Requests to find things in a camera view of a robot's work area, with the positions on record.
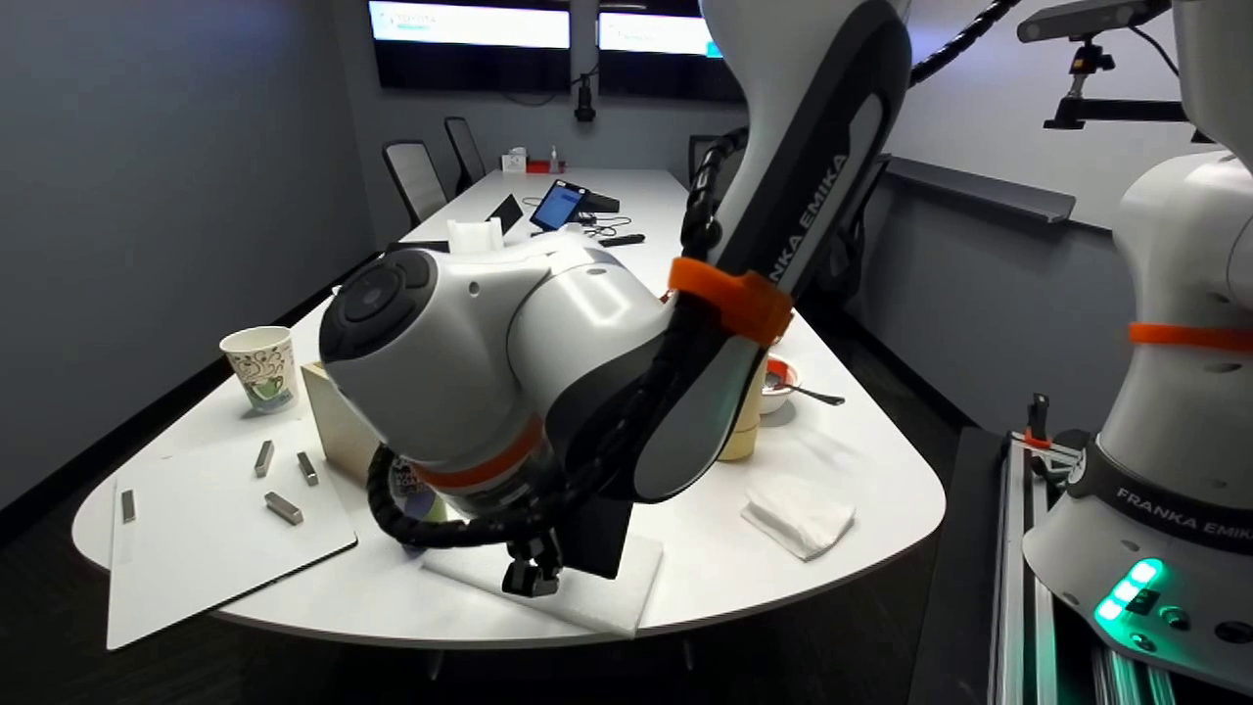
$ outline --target gray wall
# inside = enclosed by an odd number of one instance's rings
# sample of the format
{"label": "gray wall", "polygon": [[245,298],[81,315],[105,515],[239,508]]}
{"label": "gray wall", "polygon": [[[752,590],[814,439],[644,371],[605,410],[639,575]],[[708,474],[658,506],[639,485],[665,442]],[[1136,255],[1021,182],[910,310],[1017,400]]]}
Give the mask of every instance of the gray wall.
{"label": "gray wall", "polygon": [[[584,75],[597,66],[597,0],[571,0],[571,9],[571,75]],[[431,149],[434,171],[447,190],[455,190],[457,163],[444,135],[444,118],[451,114],[469,118],[477,149],[490,163],[512,145],[545,158],[557,145],[571,169],[670,169],[683,182],[691,169],[694,135],[729,135],[747,122],[742,105],[605,97],[597,105],[597,124],[581,124],[568,97],[557,97],[554,105],[523,105],[506,93],[382,89],[366,0],[344,29],[344,58],[357,110],[357,158],[359,171],[369,177],[378,242],[393,242],[412,229],[404,200],[388,177],[386,145],[422,141]]]}
{"label": "gray wall", "polygon": [[[912,5],[910,29],[916,56],[946,49],[991,0],[923,0]],[[961,64],[910,93],[899,154],[995,182],[1037,186],[1079,195],[1079,220],[1111,229],[1115,205],[1139,171],[1190,154],[1190,124],[1101,124],[1083,135],[1041,131],[1068,89],[1079,43],[1017,43],[1017,25],[1059,0],[1021,0]],[[1170,12],[1149,30],[1175,56]],[[1089,97],[1178,101],[1178,80],[1132,30],[1101,34],[1115,72],[1089,83]]]}
{"label": "gray wall", "polygon": [[[1190,154],[1188,124],[1041,131],[1068,89],[1075,43],[1013,41],[1053,0],[1021,0],[976,50],[910,93],[893,154],[1079,195],[1079,225],[1115,229],[1127,186]],[[916,56],[952,41],[972,0],[912,5]],[[1149,29],[1175,50],[1170,16]],[[1127,30],[1101,41],[1120,72],[1092,97],[1178,97],[1175,75]],[[1132,277],[1107,234],[1041,233],[961,200],[883,190],[870,277],[853,315],[931,387],[991,430],[1021,427],[1030,392],[1059,427],[1097,430],[1127,368]]]}
{"label": "gray wall", "polygon": [[339,12],[0,5],[0,508],[369,255]]}
{"label": "gray wall", "polygon": [[912,371],[987,430],[1097,430],[1127,368],[1132,277],[1107,234],[1041,229],[891,186],[870,209],[865,289],[850,304]]}

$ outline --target white cup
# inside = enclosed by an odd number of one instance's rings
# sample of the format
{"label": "white cup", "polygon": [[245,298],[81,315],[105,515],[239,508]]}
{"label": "white cup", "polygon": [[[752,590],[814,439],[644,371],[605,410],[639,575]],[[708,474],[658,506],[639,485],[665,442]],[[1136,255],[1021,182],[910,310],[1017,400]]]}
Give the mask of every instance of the white cup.
{"label": "white cup", "polygon": [[444,233],[447,233],[447,251],[455,257],[482,257],[506,246],[502,220],[485,220],[485,225],[444,220]]}
{"label": "white cup", "polygon": [[275,410],[290,400],[296,354],[282,324],[235,329],[220,350],[226,354],[255,410]]}
{"label": "white cup", "polygon": [[525,171],[525,149],[502,154],[502,171],[510,171],[510,177]]}

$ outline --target monitor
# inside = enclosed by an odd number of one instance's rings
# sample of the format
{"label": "monitor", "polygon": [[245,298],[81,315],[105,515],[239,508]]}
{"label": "monitor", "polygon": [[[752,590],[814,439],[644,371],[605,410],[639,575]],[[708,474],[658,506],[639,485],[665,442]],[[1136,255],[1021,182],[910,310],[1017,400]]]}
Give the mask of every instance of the monitor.
{"label": "monitor", "polygon": [[388,89],[568,89],[566,0],[371,0]]}
{"label": "monitor", "polygon": [[745,101],[699,0],[601,5],[601,89]]}

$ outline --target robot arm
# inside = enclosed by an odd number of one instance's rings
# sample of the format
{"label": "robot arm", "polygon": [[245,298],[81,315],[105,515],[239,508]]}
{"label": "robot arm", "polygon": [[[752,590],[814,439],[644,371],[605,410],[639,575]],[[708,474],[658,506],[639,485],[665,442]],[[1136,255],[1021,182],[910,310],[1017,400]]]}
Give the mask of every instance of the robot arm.
{"label": "robot arm", "polygon": [[[789,310],[875,182],[910,89],[910,34],[891,0],[704,0],[704,19],[752,135],[721,205],[694,190],[684,267]],[[554,580],[562,566],[610,575],[632,500],[665,500],[712,468],[764,341],[735,333],[725,302],[658,302],[606,251],[550,234],[477,267],[388,251],[340,286],[322,358],[465,516],[404,516],[378,468],[371,508],[397,542],[506,542],[523,571]]]}

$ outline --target chair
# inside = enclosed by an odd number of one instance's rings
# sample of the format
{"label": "chair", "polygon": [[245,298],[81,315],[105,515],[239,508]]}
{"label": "chair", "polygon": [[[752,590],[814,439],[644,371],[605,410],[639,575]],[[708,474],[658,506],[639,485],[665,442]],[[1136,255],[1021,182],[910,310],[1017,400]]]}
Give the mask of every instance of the chair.
{"label": "chair", "polygon": [[447,205],[427,145],[388,145],[388,163],[416,225],[431,220]]}
{"label": "chair", "polygon": [[457,154],[457,163],[461,163],[457,191],[465,191],[474,182],[485,177],[485,163],[482,163],[477,141],[469,135],[469,122],[465,118],[444,118],[444,135]]}
{"label": "chair", "polygon": [[694,135],[691,136],[691,190],[699,186],[699,171],[704,163],[704,158],[717,149],[717,136],[712,135]]}

